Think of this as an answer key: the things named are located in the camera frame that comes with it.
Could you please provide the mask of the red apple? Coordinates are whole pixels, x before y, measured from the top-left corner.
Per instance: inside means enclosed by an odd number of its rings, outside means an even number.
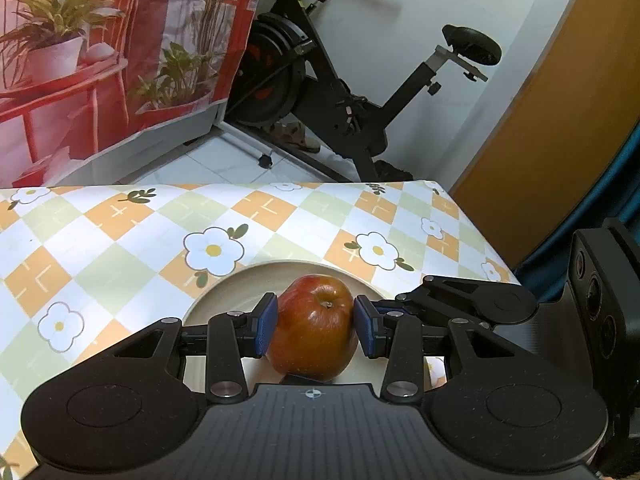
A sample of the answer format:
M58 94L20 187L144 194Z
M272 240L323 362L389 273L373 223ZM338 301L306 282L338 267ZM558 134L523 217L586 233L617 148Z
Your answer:
M354 298L338 278L308 274L278 297L278 322L267 351L281 375L328 382L347 367L358 346Z

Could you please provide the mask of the beige round plate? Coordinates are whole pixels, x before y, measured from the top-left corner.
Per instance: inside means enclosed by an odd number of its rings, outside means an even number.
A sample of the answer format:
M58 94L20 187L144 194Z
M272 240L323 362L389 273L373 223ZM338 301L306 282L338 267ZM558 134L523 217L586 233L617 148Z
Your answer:
M184 318L186 325L206 325L209 318L227 311L248 312L264 296L265 292L274 292L278 296L288 288L296 278L306 274L326 274L341 280L352 296L366 295L371 300L385 298L379 290L367 282L347 272L332 269L323 264L303 261L276 261L256 264L223 278L201 298L195 301ZM341 375L332 380L332 384L371 384L376 394L380 392L386 359L369 360L358 346L349 366ZM447 378L444 358L428 356L424 358L425 389L442 386ZM242 359L248 388L253 390L256 382L276 384L283 376L277 373L266 358L260 360ZM205 391L205 356L188 356L183 382L193 391Z

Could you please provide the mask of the orange wooden door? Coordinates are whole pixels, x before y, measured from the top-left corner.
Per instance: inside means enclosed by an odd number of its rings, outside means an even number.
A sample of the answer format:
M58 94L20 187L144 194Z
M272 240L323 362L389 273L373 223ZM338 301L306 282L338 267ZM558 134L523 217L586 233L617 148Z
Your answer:
M508 266L585 197L639 120L639 0L574 0L454 200Z

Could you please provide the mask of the floral checkered tablecloth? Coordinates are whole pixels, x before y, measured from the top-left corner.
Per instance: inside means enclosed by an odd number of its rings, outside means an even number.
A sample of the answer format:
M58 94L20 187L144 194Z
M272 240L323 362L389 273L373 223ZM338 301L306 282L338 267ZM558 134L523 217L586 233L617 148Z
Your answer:
M1 474L34 466L37 386L255 263L317 261L393 296L512 272L431 181L19 188L1 194Z

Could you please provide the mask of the black exercise bike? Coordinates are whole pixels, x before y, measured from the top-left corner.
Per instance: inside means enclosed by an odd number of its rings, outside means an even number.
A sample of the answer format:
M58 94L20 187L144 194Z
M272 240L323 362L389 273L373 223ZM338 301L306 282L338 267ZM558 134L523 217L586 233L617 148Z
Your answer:
M439 92L435 77L446 63L460 66L469 80L483 79L480 68L501 60L498 42L476 29L445 25L445 44L378 105L353 94L337 75L310 19L315 8L302 0L276 0L254 19L233 79L227 122L256 136L276 130L292 115L334 154L353 162L360 181L412 180L412 174L381 158L387 127L421 91Z

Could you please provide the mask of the red plant backdrop cloth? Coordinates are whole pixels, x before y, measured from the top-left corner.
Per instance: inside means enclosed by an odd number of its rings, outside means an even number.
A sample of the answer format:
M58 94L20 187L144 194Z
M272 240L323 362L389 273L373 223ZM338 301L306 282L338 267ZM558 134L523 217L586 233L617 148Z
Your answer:
M259 0L1 0L1 183L122 171L221 121Z

